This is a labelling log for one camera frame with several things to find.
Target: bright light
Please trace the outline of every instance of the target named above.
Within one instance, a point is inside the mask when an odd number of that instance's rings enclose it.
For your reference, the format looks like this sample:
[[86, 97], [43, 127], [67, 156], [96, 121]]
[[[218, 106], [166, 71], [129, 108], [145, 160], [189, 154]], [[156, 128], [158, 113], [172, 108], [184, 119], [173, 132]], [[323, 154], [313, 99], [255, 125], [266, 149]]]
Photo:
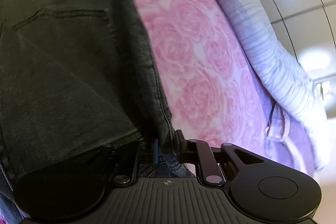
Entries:
[[325, 69], [330, 64], [330, 56], [320, 50], [310, 50], [301, 55], [299, 62], [307, 72], [316, 69]]

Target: metal screw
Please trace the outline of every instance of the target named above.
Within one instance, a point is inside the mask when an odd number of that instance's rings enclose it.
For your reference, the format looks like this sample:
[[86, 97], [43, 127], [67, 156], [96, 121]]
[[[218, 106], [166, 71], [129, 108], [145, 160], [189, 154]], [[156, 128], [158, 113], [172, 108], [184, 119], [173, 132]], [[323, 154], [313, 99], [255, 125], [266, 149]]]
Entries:
[[211, 184], [218, 184], [222, 182], [222, 178], [216, 175], [207, 176], [205, 180]]
[[125, 184], [130, 181], [130, 178], [128, 176], [119, 175], [114, 178], [114, 182], [118, 184]]

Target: crosshair logo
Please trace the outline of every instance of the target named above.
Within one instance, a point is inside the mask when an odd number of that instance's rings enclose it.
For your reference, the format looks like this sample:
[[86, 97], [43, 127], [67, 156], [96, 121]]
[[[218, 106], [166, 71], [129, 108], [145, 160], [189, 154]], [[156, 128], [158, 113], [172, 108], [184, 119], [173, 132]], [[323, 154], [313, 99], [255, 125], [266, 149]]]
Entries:
[[165, 180], [163, 183], [166, 184], [167, 186], [169, 186], [169, 185], [172, 184], [173, 182], [172, 182], [171, 180]]

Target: clothing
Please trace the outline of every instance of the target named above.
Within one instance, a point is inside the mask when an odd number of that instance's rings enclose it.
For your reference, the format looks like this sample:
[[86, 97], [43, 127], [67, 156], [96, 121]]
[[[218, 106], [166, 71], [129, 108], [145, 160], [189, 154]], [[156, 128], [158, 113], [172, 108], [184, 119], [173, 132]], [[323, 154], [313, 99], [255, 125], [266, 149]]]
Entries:
[[133, 0], [0, 0], [0, 26], [0, 199], [11, 223], [18, 178], [105, 143], [158, 138], [170, 171], [186, 172]]

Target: pink floral fabric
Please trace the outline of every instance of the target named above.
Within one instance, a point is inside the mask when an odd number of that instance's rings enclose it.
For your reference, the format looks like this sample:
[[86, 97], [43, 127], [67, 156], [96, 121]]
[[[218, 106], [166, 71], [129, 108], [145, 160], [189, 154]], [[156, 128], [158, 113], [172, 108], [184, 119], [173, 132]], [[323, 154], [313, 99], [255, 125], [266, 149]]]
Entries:
[[135, 0], [148, 31], [174, 128], [211, 146], [264, 154], [265, 96], [215, 0]]

